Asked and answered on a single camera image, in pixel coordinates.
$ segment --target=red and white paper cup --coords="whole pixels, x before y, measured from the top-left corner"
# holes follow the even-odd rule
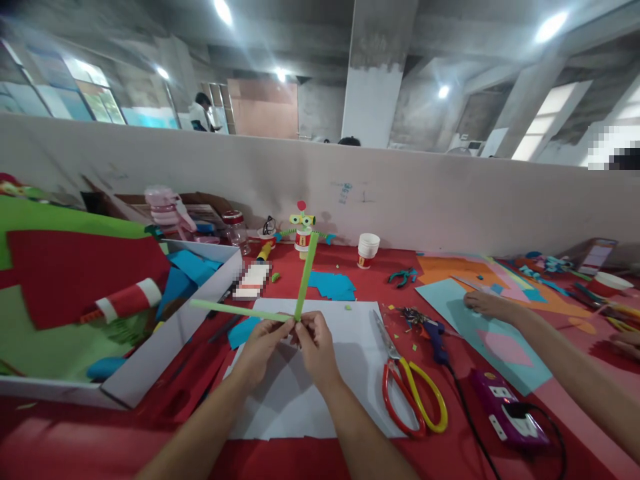
[[[632,287],[631,282],[605,272],[598,272],[587,284],[587,290],[604,298],[612,297]]]
[[[363,233],[360,235],[360,243],[358,243],[358,267],[362,270],[368,270],[375,254],[378,253],[380,247],[380,237],[373,233]]]

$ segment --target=power strip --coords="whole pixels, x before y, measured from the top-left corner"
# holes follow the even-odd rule
[[[473,370],[471,385],[498,438],[508,447],[531,451],[544,449],[550,444],[549,438],[530,414],[518,419],[507,413],[505,405],[519,400],[498,373]]]

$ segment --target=red tablecloth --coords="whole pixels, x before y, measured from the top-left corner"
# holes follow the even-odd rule
[[[368,271],[357,268],[356,248],[320,245],[314,270],[348,275],[357,288],[356,298],[361,301],[378,301],[385,306],[416,306],[424,313],[437,314],[415,292],[419,283],[409,283],[402,289],[387,284],[389,274],[414,267],[421,272],[415,252],[380,250],[375,263]],[[281,274],[280,280],[269,284],[266,297],[296,298],[303,262],[291,245],[278,245],[272,252],[273,272]],[[307,298],[321,299],[314,288]],[[566,317],[540,312],[555,326],[565,325]],[[210,336],[229,317],[218,315],[205,322],[194,336]],[[398,314],[385,318],[398,350],[407,359],[419,364],[439,386],[449,409],[449,428],[441,435],[430,435],[422,441],[394,439],[394,444],[404,453],[411,464],[425,479],[492,479],[493,474],[484,460],[467,424],[453,380],[432,360],[430,345],[416,333],[405,334],[406,324]],[[606,324],[598,324],[596,337],[575,328],[563,329],[568,338],[581,349],[596,353],[618,380],[632,391],[640,393],[640,368],[598,348],[594,344],[600,337],[611,333]],[[488,363],[464,340],[445,338],[451,362],[458,378],[462,379],[471,414],[491,456],[504,480],[550,479],[559,472],[557,452],[541,457],[523,458],[518,453],[504,448],[489,423],[475,394],[465,378],[472,367],[490,369]],[[418,345],[413,351],[412,345]],[[176,383],[188,389],[198,383],[207,366],[227,355],[228,344],[218,342],[216,349],[200,367],[188,369],[178,376]],[[165,375],[178,364],[178,356]],[[78,407],[48,402],[38,402],[30,409],[15,410],[16,406],[30,401],[0,397],[3,412],[0,421],[0,472],[6,479],[60,478],[72,479],[128,479],[131,478],[177,428],[175,423],[163,421],[158,409],[171,411],[166,405],[166,385],[157,385],[146,396],[142,404],[132,412],[110,411],[90,407]],[[431,398],[421,389],[422,397]],[[570,400],[567,394],[552,379],[528,396],[528,401],[544,407],[558,422],[567,444],[569,468],[568,479],[636,479],[640,468],[613,444],[584,413]],[[434,412],[435,405],[426,408]],[[277,439],[272,441],[229,441],[211,474],[211,478],[260,478],[288,480],[296,478],[348,478],[347,467],[336,439]]]

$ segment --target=craft robot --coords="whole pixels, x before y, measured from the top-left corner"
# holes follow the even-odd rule
[[[301,225],[301,227],[284,230],[274,235],[276,241],[280,242],[280,240],[282,240],[282,237],[286,237],[287,235],[295,233],[295,249],[300,252],[301,260],[307,258],[307,252],[309,251],[309,237],[311,236],[312,232],[316,232],[320,237],[327,239],[327,245],[330,245],[331,240],[335,238],[335,235],[318,232],[311,228],[312,225],[315,225],[315,215],[305,215],[306,208],[307,204],[304,201],[300,200],[298,202],[298,209],[300,210],[300,214],[292,215],[289,217],[289,222],[294,225]]]

